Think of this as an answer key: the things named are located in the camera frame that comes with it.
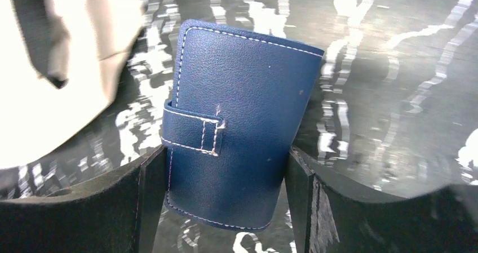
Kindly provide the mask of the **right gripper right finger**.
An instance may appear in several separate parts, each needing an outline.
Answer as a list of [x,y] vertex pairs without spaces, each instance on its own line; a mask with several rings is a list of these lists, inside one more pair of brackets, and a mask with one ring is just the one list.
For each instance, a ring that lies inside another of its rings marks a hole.
[[477,186],[402,198],[358,183],[297,147],[285,174],[297,252],[476,252]]

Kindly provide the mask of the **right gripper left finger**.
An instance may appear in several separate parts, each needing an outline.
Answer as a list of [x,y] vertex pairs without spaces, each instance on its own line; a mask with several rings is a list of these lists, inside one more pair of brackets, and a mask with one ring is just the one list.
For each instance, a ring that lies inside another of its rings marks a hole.
[[2,252],[152,252],[166,149],[45,197],[1,202]]

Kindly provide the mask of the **beige canvas backpack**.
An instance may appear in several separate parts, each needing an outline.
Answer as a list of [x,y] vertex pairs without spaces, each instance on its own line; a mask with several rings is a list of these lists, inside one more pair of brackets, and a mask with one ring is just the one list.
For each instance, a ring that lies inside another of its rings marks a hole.
[[49,154],[114,101],[141,0],[1,0],[1,169]]

